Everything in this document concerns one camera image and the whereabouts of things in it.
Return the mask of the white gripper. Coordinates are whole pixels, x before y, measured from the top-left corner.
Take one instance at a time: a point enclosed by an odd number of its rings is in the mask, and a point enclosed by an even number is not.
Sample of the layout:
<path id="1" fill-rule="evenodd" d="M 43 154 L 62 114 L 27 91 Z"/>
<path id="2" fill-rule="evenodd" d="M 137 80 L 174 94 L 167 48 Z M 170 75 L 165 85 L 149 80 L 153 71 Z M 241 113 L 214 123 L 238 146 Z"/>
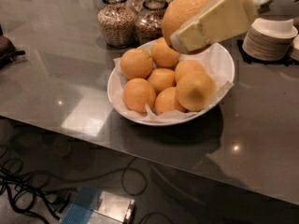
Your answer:
<path id="1" fill-rule="evenodd" d="M 271 3 L 272 0 L 211 0 L 203 21 L 212 44 L 244 34 L 258 17 L 257 7 Z"/>

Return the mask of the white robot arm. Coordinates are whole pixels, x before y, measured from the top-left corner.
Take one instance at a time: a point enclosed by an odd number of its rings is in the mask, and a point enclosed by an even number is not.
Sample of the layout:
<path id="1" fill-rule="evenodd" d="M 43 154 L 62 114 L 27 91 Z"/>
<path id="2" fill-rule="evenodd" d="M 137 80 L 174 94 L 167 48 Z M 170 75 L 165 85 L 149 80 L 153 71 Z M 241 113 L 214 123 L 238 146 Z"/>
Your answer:
<path id="1" fill-rule="evenodd" d="M 170 44 L 180 53 L 193 53 L 212 44 L 244 34 L 259 18 L 296 18 L 299 0 L 210 0 L 170 35 Z"/>

